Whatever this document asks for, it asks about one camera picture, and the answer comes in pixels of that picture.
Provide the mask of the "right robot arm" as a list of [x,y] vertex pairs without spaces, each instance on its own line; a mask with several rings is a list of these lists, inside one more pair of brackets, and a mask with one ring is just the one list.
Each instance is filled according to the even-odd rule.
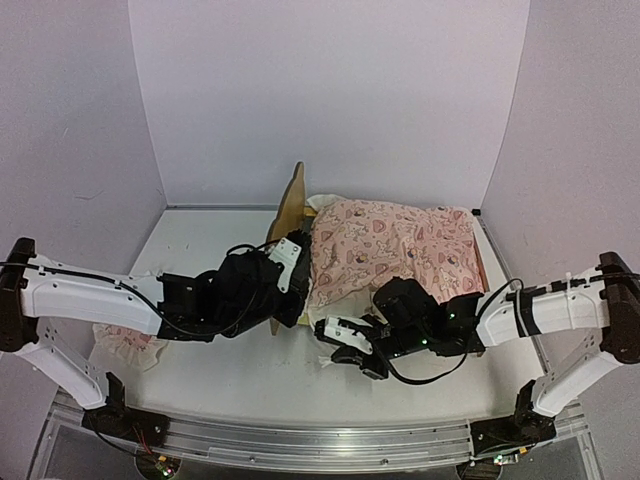
[[569,330],[587,336],[559,367],[522,388],[524,405],[509,414],[503,433],[524,443],[543,417],[565,405],[609,372],[639,361],[639,276],[615,252],[578,276],[526,287],[518,279],[493,292],[470,293],[439,303],[414,279],[394,277],[374,295],[374,315],[329,316],[314,328],[333,344],[336,364],[351,364],[374,380],[394,377],[411,386],[393,360],[428,350],[465,360],[511,340]]

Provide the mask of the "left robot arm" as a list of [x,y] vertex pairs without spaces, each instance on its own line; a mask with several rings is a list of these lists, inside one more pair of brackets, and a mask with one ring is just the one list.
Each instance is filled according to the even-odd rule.
[[124,327],[160,340],[211,342],[274,319],[301,316],[310,277],[311,237],[294,230],[263,245],[229,249],[220,267],[195,277],[138,277],[75,270],[18,239],[1,263],[1,350],[40,369],[114,437],[134,428],[123,386],[59,339],[53,317]]

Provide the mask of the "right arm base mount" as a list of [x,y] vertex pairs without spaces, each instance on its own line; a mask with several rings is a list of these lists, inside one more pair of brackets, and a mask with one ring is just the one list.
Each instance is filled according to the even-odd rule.
[[509,454],[556,437],[555,418],[533,416],[518,423],[514,416],[474,421],[470,425],[475,458]]

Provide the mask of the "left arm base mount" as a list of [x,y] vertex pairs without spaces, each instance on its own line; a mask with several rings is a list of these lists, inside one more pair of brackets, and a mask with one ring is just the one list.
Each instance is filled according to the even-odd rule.
[[138,442],[147,447],[162,447],[168,435],[170,418],[147,410],[104,406],[85,410],[82,426],[116,439]]

